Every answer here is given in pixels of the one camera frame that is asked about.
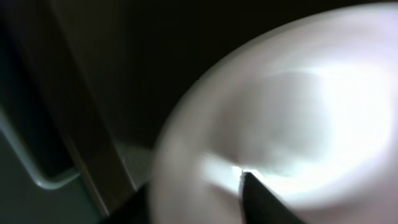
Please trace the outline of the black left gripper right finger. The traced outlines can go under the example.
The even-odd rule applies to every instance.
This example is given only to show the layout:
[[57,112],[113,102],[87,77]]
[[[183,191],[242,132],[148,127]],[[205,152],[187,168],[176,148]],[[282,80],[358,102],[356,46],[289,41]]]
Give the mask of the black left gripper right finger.
[[239,195],[245,224],[305,224],[250,172],[242,173]]

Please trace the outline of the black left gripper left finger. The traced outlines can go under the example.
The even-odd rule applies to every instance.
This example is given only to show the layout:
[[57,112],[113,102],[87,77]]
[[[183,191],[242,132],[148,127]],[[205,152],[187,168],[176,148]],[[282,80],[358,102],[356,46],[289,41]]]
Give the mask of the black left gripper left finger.
[[139,190],[102,224],[149,224],[148,184]]

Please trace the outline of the white pink shallow bowl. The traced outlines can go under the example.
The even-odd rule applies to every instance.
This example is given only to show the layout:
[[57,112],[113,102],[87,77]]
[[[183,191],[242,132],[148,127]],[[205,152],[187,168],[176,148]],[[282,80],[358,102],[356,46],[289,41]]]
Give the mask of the white pink shallow bowl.
[[397,222],[397,4],[306,17],[193,85],[157,143],[152,223],[242,223],[254,174],[305,223]]

